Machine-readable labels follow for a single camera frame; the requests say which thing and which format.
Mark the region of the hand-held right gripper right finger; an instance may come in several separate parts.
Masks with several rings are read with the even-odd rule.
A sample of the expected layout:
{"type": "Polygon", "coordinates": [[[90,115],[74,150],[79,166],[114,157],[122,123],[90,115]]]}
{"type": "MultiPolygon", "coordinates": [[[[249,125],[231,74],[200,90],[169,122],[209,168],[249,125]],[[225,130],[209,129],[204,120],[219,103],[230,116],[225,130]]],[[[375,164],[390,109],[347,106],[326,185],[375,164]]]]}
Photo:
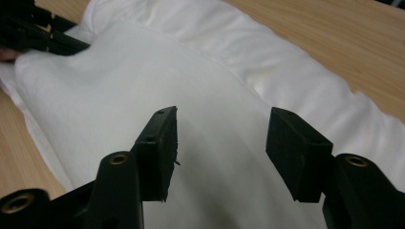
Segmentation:
{"type": "Polygon", "coordinates": [[[271,109],[266,154],[294,200],[318,202],[333,144],[291,111],[271,109]]]}

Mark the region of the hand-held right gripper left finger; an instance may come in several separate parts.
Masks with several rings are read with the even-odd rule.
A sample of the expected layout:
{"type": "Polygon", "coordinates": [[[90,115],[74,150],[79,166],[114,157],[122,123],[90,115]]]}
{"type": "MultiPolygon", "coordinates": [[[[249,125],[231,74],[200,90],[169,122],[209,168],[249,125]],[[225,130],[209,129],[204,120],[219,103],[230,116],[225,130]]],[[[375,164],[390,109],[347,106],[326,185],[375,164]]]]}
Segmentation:
{"type": "Polygon", "coordinates": [[[156,111],[131,149],[143,201],[166,201],[178,154],[177,107],[156,111]]]}

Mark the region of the white skirt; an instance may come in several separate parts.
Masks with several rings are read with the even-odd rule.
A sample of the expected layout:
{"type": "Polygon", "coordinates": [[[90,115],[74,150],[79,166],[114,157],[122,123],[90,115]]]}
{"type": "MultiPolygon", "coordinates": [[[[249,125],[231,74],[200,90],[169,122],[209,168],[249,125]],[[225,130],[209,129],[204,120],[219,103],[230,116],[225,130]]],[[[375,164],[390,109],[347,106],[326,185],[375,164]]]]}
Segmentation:
{"type": "Polygon", "coordinates": [[[405,191],[405,123],[221,0],[91,0],[72,36],[87,49],[0,63],[0,87],[70,190],[176,107],[179,165],[168,200],[144,204],[146,229],[324,229],[321,208],[295,202],[266,155],[274,107],[405,191]]]}

